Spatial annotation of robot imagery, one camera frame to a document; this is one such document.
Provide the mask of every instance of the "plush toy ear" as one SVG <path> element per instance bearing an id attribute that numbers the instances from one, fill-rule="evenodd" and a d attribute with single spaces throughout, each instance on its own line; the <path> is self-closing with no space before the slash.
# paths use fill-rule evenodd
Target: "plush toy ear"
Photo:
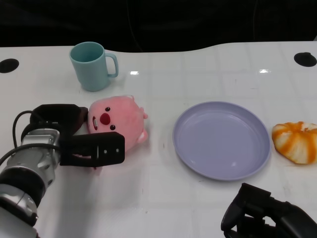
<path id="1" fill-rule="evenodd" d="M 144 112 L 144 108 L 140 108 L 143 112 L 143 119 L 147 119 L 149 116 Z"/>
<path id="2" fill-rule="evenodd" d="M 134 97 L 132 95 L 126 95 L 126 97 L 131 98 L 134 100 Z"/>
<path id="3" fill-rule="evenodd" d="M 137 139 L 137 143 L 142 143 L 142 142 L 146 141 L 147 138 L 148 138 L 148 133 L 146 130 L 143 129 L 142 134 Z"/>

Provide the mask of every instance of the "lavender plate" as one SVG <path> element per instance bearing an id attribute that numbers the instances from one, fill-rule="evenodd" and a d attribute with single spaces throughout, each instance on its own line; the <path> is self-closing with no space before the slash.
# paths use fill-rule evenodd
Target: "lavender plate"
<path id="1" fill-rule="evenodd" d="M 176 153 L 201 175 L 238 180 L 261 170 L 271 154 L 270 137 L 249 110 L 207 102 L 185 111 L 173 131 Z"/>

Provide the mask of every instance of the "black cable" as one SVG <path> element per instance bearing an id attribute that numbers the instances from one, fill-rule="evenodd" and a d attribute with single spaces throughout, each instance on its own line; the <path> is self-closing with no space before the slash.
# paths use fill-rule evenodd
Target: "black cable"
<path id="1" fill-rule="evenodd" d="M 132 38 L 134 40 L 134 43 L 136 44 L 136 46 L 139 48 L 139 50 L 141 52 L 143 52 L 141 46 L 139 45 L 137 39 L 135 38 L 135 35 L 133 33 L 133 29 L 132 29 L 132 25 L 131 25 L 131 19 L 130 19 L 130 12 L 129 12 L 129 0 L 126 0 L 127 2 L 127 15 L 128 15 L 128 21 L 129 21 L 129 28 L 130 28 L 130 32 L 131 32 L 131 35 L 132 35 Z"/>
<path id="2" fill-rule="evenodd" d="M 253 40 L 256 40 L 256 12 L 257 12 L 257 7 L 258 7 L 258 0 L 256 0 L 256 3 L 254 5 L 254 10 L 253 10 Z"/>
<path id="3" fill-rule="evenodd" d="M 23 111 L 21 113 L 19 113 L 19 115 L 16 116 L 14 122 L 13 122 L 13 127 L 12 127 L 12 137 L 13 137 L 13 145 L 14 145 L 14 148 L 17 148 L 17 143 L 16 143 L 16 135 L 15 135 L 15 130 L 16 130 L 16 124 L 19 120 L 19 118 L 24 115 L 24 114 L 32 114 L 34 115 L 35 117 L 37 117 L 37 119 L 41 120 L 41 121 L 44 121 L 37 113 L 35 113 L 34 111 Z"/>
<path id="4" fill-rule="evenodd" d="M 50 145 L 50 144 L 44 144 L 44 143 L 35 143 L 35 144 L 27 144 L 27 145 L 21 145 L 17 148 L 14 148 L 10 150 L 8 153 L 2 156 L 0 159 L 0 166 L 4 163 L 4 161 L 9 158 L 11 155 L 21 151 L 21 150 L 26 150 L 30 148 L 46 148 L 46 149 L 54 149 L 54 150 L 59 150 L 60 148 L 56 145 Z"/>

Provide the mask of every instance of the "mug handle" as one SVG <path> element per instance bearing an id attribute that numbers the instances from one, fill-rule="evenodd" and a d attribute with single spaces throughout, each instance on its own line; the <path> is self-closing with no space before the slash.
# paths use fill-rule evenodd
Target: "mug handle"
<path id="1" fill-rule="evenodd" d="M 112 54 L 112 53 L 106 53 L 106 52 L 105 52 L 105 56 L 106 56 L 106 57 L 110 57 L 110 58 L 113 59 L 114 67 L 115 67 L 115 73 L 110 73 L 110 74 L 108 74 L 108 77 L 110 77 L 110 78 L 115 78 L 115 77 L 117 77 L 118 74 L 119 74 L 119 67 L 118 67 L 117 57 L 116 57 L 114 54 Z"/>

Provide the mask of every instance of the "pink plush toy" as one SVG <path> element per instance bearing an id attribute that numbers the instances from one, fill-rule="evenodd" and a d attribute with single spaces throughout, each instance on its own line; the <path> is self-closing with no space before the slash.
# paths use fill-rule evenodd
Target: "pink plush toy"
<path id="1" fill-rule="evenodd" d="M 88 111 L 90 133 L 116 131 L 125 138 L 125 151 L 148 138 L 144 119 L 148 115 L 134 102 L 133 96 L 118 96 L 94 102 Z"/>

